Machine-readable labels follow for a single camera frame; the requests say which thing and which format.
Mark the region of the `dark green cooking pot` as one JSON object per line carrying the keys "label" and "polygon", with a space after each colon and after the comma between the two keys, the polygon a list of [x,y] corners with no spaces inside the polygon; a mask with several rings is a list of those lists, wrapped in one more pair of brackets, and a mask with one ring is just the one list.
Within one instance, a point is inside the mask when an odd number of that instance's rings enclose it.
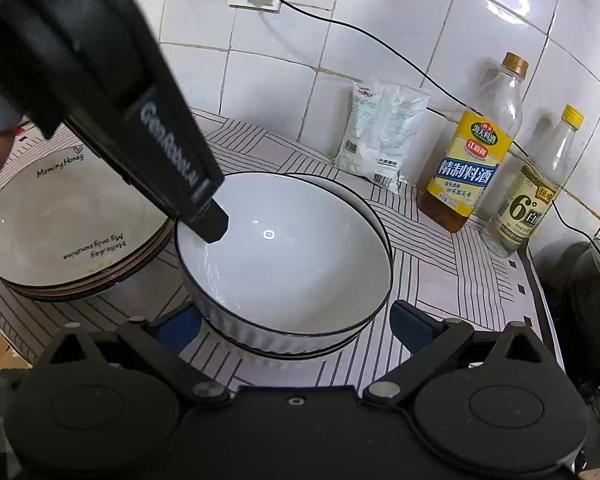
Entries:
{"label": "dark green cooking pot", "polygon": [[540,283],[557,355],[584,400],[600,396],[600,238],[567,248]]}

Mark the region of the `white bowl with dark rim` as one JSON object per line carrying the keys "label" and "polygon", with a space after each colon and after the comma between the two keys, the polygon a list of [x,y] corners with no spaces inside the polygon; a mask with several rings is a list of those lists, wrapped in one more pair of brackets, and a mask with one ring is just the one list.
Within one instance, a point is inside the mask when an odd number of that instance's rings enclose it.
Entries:
{"label": "white bowl with dark rim", "polygon": [[230,174],[216,193],[225,234],[184,223],[174,245],[193,304],[218,334],[257,356],[317,359],[346,346],[388,302],[391,248],[378,215],[338,182]]}

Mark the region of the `white plate with black rim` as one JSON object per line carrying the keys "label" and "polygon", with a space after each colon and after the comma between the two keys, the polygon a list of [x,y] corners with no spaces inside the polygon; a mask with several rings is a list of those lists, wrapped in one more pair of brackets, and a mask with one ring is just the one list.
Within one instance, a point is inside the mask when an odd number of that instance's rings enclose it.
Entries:
{"label": "white plate with black rim", "polygon": [[84,145],[0,175],[0,280],[32,299],[96,294],[140,270],[172,221]]}

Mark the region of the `white powder bag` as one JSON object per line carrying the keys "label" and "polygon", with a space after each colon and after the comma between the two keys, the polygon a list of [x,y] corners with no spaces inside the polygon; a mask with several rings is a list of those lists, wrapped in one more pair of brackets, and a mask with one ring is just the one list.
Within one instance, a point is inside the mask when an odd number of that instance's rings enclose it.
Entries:
{"label": "white powder bag", "polygon": [[422,90],[375,78],[356,82],[336,167],[398,192],[400,172],[429,99]]}

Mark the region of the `clear vinegar bottle yellow cap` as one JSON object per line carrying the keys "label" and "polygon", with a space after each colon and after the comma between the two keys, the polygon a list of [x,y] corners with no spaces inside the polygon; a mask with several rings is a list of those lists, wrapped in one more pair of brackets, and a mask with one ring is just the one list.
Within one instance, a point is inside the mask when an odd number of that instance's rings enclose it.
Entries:
{"label": "clear vinegar bottle yellow cap", "polygon": [[540,225],[565,182],[573,138],[583,121],[583,114],[567,105],[557,127],[521,166],[481,233],[492,254],[509,257]]}

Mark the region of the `cooking wine bottle yellow label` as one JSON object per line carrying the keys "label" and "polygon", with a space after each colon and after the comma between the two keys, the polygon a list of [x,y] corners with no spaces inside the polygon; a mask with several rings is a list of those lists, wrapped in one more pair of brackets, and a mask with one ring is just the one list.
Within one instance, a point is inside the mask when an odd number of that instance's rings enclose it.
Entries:
{"label": "cooking wine bottle yellow label", "polygon": [[439,226],[458,232],[474,212],[522,122],[521,85],[529,63],[508,52],[496,76],[482,84],[460,116],[418,208]]}

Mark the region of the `striped table cloth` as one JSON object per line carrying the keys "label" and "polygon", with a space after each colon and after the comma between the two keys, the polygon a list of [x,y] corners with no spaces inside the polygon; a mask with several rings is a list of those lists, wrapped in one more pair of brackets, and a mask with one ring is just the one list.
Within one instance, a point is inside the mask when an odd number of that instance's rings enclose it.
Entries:
{"label": "striped table cloth", "polygon": [[[394,267],[392,299],[403,299],[435,318],[460,318],[478,330],[501,330],[513,321],[529,324],[547,348],[557,349],[552,318],[528,252],[494,257],[470,219],[457,233],[434,226],[416,207],[416,192],[390,193],[345,174],[310,148],[262,128],[207,113],[196,122],[224,171],[271,170],[314,174],[361,196],[385,227]],[[0,332],[20,356],[34,362],[69,322],[88,330],[113,330],[132,315],[148,320],[186,300],[173,246],[139,274],[101,295],[46,304],[11,292],[0,280]],[[351,385],[364,388],[408,358],[381,311],[344,348],[314,360],[268,361],[238,349],[206,328],[182,352],[184,361],[228,388]]]}

